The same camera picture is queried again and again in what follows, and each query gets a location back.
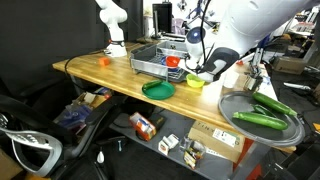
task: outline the wooden table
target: wooden table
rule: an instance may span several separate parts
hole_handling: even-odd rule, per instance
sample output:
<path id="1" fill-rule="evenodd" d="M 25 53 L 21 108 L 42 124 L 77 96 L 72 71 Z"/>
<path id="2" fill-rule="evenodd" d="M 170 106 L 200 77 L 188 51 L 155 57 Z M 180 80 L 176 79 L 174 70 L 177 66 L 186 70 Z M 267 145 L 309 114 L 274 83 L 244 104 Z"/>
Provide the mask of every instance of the wooden table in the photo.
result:
<path id="1" fill-rule="evenodd" d="M 230 91 L 242 91 L 246 80 L 244 72 L 249 72 L 248 65 L 233 65 L 229 70 L 240 73 L 239 79 L 233 89 L 226 89 L 220 81 L 214 82 L 203 88 L 192 88 L 186 82 L 172 83 L 176 89 L 175 94 L 166 100 L 151 100 L 146 98 L 141 87 L 144 83 L 156 79 L 145 74 L 136 74 L 130 67 L 130 51 L 141 47 L 141 44 L 126 44 L 127 57 L 111 58 L 108 66 L 99 65 L 99 58 L 105 57 L 104 53 L 84 55 L 70 61 L 67 67 L 69 74 L 89 82 L 108 87 L 114 91 L 163 107 L 178 114 L 187 116 L 197 121 L 203 121 L 238 132 L 221 115 L 218 108 L 220 97 Z M 53 64 L 53 67 L 65 71 L 66 61 Z M 264 89 L 264 93 L 276 97 L 272 85 Z M 286 152 L 293 152 L 295 147 L 278 148 Z"/>

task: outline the chair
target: chair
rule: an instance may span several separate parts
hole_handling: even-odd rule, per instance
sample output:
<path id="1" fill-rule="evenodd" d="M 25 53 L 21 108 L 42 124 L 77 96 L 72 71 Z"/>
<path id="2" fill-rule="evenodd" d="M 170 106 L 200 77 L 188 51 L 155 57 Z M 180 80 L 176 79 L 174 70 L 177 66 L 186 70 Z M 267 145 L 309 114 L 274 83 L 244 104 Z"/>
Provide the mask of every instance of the chair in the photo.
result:
<path id="1" fill-rule="evenodd" d="M 14 155 L 25 170 L 40 177 L 60 179 L 68 167 L 74 166 L 77 158 L 86 153 L 96 139 L 95 133 L 100 123 L 112 122 L 117 117 L 125 98 L 125 96 L 112 96 L 95 108 L 87 116 L 86 131 L 77 142 L 76 136 L 67 129 L 53 123 L 20 101 L 0 95 L 0 131 L 5 132 L 11 139 Z M 46 150 L 45 162 L 42 165 L 31 162 L 30 157 L 23 154 L 26 148 L 37 150 L 38 154 L 39 152 L 43 154 L 43 150 Z"/>

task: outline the lower shelf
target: lower shelf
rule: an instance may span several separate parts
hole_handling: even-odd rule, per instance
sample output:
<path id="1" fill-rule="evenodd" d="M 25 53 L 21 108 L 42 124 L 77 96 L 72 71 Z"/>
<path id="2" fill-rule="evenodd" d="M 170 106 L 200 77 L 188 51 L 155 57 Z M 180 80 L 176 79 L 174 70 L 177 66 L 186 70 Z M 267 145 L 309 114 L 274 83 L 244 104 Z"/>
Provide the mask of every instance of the lower shelf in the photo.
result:
<path id="1" fill-rule="evenodd" d="M 177 137 L 182 138 L 189 132 L 194 120 L 167 110 L 160 113 L 160 115 L 164 116 L 167 121 L 149 142 L 140 140 L 136 136 L 133 128 L 120 128 L 114 124 L 111 124 L 110 128 L 165 156 L 158 150 L 158 142 L 163 138 L 163 136 L 168 137 L 170 134 L 175 134 Z M 129 116 L 127 114 L 121 114 L 114 122 L 117 125 L 125 127 L 130 126 Z M 228 179 L 232 174 L 233 164 L 231 161 L 210 154 L 205 154 L 204 158 L 197 164 L 196 169 L 192 170 L 185 164 L 183 160 L 183 152 L 179 150 L 178 145 L 174 149 L 171 149 L 166 157 L 208 179 Z"/>

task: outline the cucumber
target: cucumber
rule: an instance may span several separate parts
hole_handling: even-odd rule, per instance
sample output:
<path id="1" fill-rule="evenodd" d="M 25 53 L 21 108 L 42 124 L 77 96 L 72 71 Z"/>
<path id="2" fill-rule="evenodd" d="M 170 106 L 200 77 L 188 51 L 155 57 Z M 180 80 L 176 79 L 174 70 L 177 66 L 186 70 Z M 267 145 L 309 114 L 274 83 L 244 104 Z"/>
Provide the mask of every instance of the cucumber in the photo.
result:
<path id="1" fill-rule="evenodd" d="M 259 105 L 259 104 L 251 104 L 252 108 L 254 109 L 255 112 L 277 118 L 272 112 L 270 112 L 267 108 Z"/>
<path id="2" fill-rule="evenodd" d="M 297 115 L 297 112 L 295 112 L 289 106 L 287 106 L 279 101 L 276 101 L 276 100 L 274 100 L 274 99 L 270 98 L 269 96 L 266 96 L 262 93 L 254 92 L 252 94 L 252 97 L 253 97 L 253 99 L 263 103 L 264 105 L 272 108 L 275 111 L 278 111 L 283 114 L 293 115 L 293 116 Z"/>
<path id="3" fill-rule="evenodd" d="M 142 86 L 142 89 L 145 91 L 145 90 L 148 90 L 150 88 L 156 87 L 156 86 L 160 85 L 161 83 L 162 83 L 162 80 L 153 80 L 153 81 L 145 83 Z"/>
<path id="4" fill-rule="evenodd" d="M 283 120 L 266 116 L 263 114 L 252 113 L 252 112 L 235 112 L 233 113 L 233 117 L 238 118 L 240 120 L 245 120 L 248 122 L 271 127 L 277 130 L 285 130 L 288 128 L 288 124 Z"/>

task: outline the round metal tray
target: round metal tray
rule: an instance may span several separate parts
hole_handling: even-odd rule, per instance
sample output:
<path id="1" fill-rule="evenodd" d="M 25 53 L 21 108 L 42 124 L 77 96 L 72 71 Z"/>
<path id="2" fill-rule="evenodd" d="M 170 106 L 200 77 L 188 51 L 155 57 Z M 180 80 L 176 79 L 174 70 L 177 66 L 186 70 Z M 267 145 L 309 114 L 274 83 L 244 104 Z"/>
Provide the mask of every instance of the round metal tray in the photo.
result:
<path id="1" fill-rule="evenodd" d="M 239 120 L 233 118 L 234 112 L 251 112 L 253 108 L 251 104 L 263 105 L 252 98 L 252 93 L 244 91 L 235 91 L 225 94 L 219 100 L 219 109 L 224 116 L 224 118 L 238 131 L 246 135 L 248 138 L 255 141 L 270 145 L 270 146 L 293 146 L 299 144 L 304 136 L 304 128 L 295 116 L 288 116 L 263 105 L 265 108 L 269 109 L 274 113 L 277 118 L 284 120 L 288 123 L 288 128 L 286 130 L 276 130 L 270 127 L 262 126 L 259 124 Z"/>

